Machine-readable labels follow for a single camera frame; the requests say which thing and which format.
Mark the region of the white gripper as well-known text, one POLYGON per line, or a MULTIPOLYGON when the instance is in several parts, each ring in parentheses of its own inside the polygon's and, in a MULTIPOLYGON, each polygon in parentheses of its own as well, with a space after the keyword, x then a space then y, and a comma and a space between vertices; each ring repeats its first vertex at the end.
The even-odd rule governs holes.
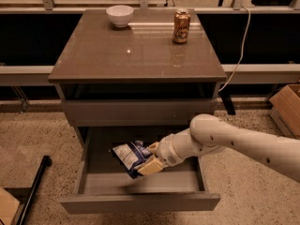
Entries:
POLYGON ((152 157, 138 169, 138 173, 141 175, 159 173, 162 171, 164 164, 160 160, 162 160, 168 167, 179 165, 184 161, 178 156, 174 149, 173 134, 164 137, 160 142, 150 144, 147 149, 152 154, 156 154, 157 157, 152 157))

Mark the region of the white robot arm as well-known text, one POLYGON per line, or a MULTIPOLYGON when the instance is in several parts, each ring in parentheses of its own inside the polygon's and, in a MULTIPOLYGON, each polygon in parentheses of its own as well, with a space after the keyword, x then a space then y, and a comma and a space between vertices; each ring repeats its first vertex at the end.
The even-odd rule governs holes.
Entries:
POLYGON ((158 173, 191 157, 221 147, 231 148, 262 165, 300 182, 300 141, 232 126, 210 114, 195 116, 189 128, 148 147, 152 156, 138 168, 142 175, 158 173))

